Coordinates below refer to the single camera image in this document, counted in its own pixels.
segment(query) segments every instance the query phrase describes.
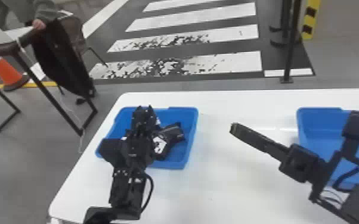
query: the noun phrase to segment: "black cable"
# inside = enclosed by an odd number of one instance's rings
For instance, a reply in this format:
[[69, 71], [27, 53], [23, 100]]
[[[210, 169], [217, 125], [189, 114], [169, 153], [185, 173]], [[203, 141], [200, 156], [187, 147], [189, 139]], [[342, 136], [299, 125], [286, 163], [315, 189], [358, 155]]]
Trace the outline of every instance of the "black cable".
[[333, 188], [339, 192], [344, 192], [344, 193], [349, 193], [351, 192], [350, 189], [342, 189], [339, 187], [339, 185], [346, 179], [346, 178], [350, 178], [351, 176], [354, 176], [355, 174], [359, 173], [359, 167], [355, 167], [353, 170], [344, 173], [343, 175], [341, 175], [340, 177], [338, 177], [337, 180], [335, 180], [334, 184], [333, 184]]
[[143, 212], [143, 210], [145, 210], [147, 205], [149, 204], [149, 201], [151, 198], [151, 193], [153, 193], [153, 189], [154, 189], [154, 183], [153, 183], [153, 179], [151, 178], [151, 176], [149, 176], [145, 172], [143, 172], [143, 175], [150, 181], [150, 191], [149, 191], [149, 195], [147, 196], [145, 204], [142, 206], [141, 212]]

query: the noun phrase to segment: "white table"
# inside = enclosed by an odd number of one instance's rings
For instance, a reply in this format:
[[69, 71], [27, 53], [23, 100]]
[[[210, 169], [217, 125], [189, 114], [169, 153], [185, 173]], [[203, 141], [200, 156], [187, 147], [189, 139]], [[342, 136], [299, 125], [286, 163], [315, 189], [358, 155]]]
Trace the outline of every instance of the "white table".
[[91, 206], [108, 207], [113, 168], [94, 152], [123, 107], [197, 107], [199, 121], [184, 170], [147, 169], [155, 191], [138, 223], [345, 223], [308, 201], [309, 184], [278, 171], [279, 162], [228, 133], [239, 122], [289, 145], [298, 141], [299, 107], [359, 109], [359, 89], [156, 92], [122, 95], [49, 208], [82, 223]]

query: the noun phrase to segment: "orange traffic cone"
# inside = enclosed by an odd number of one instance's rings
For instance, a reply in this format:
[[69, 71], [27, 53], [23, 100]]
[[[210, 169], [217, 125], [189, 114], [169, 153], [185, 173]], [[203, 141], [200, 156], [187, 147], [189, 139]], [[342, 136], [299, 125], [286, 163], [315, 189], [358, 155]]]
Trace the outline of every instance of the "orange traffic cone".
[[29, 81], [28, 76], [23, 76], [5, 59], [0, 57], [0, 78], [4, 83], [3, 90], [13, 91], [25, 85]]

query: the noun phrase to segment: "cable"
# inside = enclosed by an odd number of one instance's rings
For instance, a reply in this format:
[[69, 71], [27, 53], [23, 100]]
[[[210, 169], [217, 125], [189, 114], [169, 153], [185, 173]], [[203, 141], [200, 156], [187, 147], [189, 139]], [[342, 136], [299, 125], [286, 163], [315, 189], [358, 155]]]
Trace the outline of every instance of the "cable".
[[[62, 95], [60, 95], [60, 104], [63, 106], [63, 109], [64, 109], [64, 110], [71, 112], [72, 115], [74, 115], [75, 119], [76, 119], [80, 124], [82, 124], [82, 121], [81, 121], [80, 118], [75, 114], [75, 112], [74, 112], [72, 109], [70, 109], [70, 108], [64, 103]], [[79, 146], [78, 146], [78, 153], [79, 153], [79, 154], [82, 154], [82, 153], [83, 153], [83, 151], [82, 151], [82, 143], [83, 143], [83, 138], [85, 137], [85, 135], [86, 135], [85, 129], [82, 128], [82, 136], [81, 136], [81, 138], [79, 139]]]
[[143, 212], [143, 210], [145, 210], [147, 205], [149, 204], [149, 201], [151, 198], [151, 193], [153, 193], [153, 189], [154, 189], [154, 183], [153, 183], [153, 179], [151, 178], [151, 176], [149, 176], [145, 172], [143, 172], [143, 175], [150, 181], [150, 191], [149, 191], [149, 195], [147, 196], [145, 204], [142, 206], [141, 212]]
[[[25, 55], [25, 57], [33, 64], [33, 66], [32, 66], [33, 69], [36, 70], [36, 71], [39, 72], [39, 73], [43, 73], [43, 71], [38, 70], [38, 68], [37, 68], [36, 66], [34, 66], [36, 63], [29, 57], [29, 55], [28, 55], [28, 53], [26, 52], [25, 48], [22, 47], [22, 44], [21, 44], [21, 42], [20, 42], [20, 39], [17, 38], [16, 41], [17, 41], [18, 46], [20, 47], [21, 52], [22, 52], [22, 53]], [[71, 112], [71, 113], [74, 115], [74, 117], [76, 118], [76, 120], [77, 120], [80, 124], [82, 124], [82, 121], [81, 121], [80, 118], [75, 114], [75, 112], [74, 112], [72, 109], [70, 109], [70, 108], [64, 103], [63, 98], [62, 98], [61, 95], [60, 95], [60, 104], [63, 106], [63, 109], [64, 109], [64, 110]], [[83, 144], [83, 139], [84, 139], [85, 135], [86, 135], [85, 129], [82, 128], [82, 136], [81, 136], [81, 138], [79, 139], [79, 146], [78, 146], [78, 153], [79, 153], [79, 154], [82, 154], [82, 153], [83, 153], [83, 151], [82, 151], [82, 144]]]
[[337, 197], [337, 198], [339, 199], [339, 202], [340, 202], [340, 203], [343, 203], [343, 199], [342, 199], [338, 194], [336, 194], [336, 193], [334, 193], [334, 192], [332, 192], [332, 191], [329, 191], [329, 190], [323, 190], [323, 192], [329, 192], [329, 193], [331, 193], [332, 195], [335, 195], [335, 197]]
[[340, 177], [337, 178], [337, 180], [335, 180], [335, 182], [333, 183], [333, 188], [336, 190], [336, 191], [339, 191], [339, 192], [343, 192], [343, 193], [349, 193], [351, 192], [352, 190], [350, 189], [342, 189], [339, 187], [339, 185], [346, 179], [346, 178], [350, 178], [351, 176], [354, 176], [356, 175], [357, 173], [359, 173], [359, 167], [355, 167], [354, 169], [352, 169], [351, 171], [349, 172], [346, 172], [344, 174], [342, 174]]

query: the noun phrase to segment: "crosswalk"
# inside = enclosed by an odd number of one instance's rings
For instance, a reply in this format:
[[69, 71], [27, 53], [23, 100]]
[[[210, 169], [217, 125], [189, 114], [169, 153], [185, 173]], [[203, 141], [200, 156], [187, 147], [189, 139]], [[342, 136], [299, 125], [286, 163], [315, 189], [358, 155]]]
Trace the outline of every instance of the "crosswalk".
[[[118, 39], [114, 41], [107, 50], [108, 53], [117, 55], [114, 62], [107, 63], [108, 67], [96, 64], [91, 70], [90, 75], [94, 79], [126, 79], [139, 77], [169, 77], [182, 76], [184, 78], [194, 75], [215, 75], [233, 73], [243, 73], [245, 77], [249, 74], [261, 73], [261, 77], [282, 76], [284, 71], [281, 69], [265, 69], [262, 62], [262, 51], [257, 46], [252, 46], [254, 50], [246, 50], [242, 46], [238, 51], [225, 52], [225, 44], [239, 42], [247, 44], [251, 40], [259, 40], [259, 24], [242, 24], [234, 26], [228, 21], [235, 18], [254, 18], [256, 17], [255, 2], [239, 2], [232, 5], [220, 5], [219, 7], [204, 7], [197, 9], [196, 6], [204, 4], [218, 4], [229, 0], [163, 0], [153, 1], [147, 4], [141, 11], [139, 18], [135, 18], [126, 28], [125, 33], [135, 33], [135, 38]], [[174, 32], [167, 33], [170, 27], [195, 27], [195, 24], [209, 24], [220, 22], [222, 27], [214, 29], [197, 29], [190, 32], [175, 32], [181, 29], [171, 29]], [[166, 29], [165, 33], [158, 34], [161, 29]], [[144, 35], [144, 31], [157, 30], [157, 35]], [[220, 53], [203, 53], [203, 49], [211, 52], [212, 44], [214, 49], [219, 49]], [[195, 55], [187, 57], [176, 57], [176, 53], [185, 45], [203, 45], [202, 51], [195, 52]], [[159, 57], [159, 51], [163, 49], [173, 49], [171, 54], [165, 53]], [[146, 55], [142, 60], [120, 61], [120, 54], [130, 52], [143, 52], [154, 50], [154, 55], [158, 58], [148, 59]], [[309, 67], [298, 68], [291, 71], [291, 76], [311, 76], [313, 70]]]

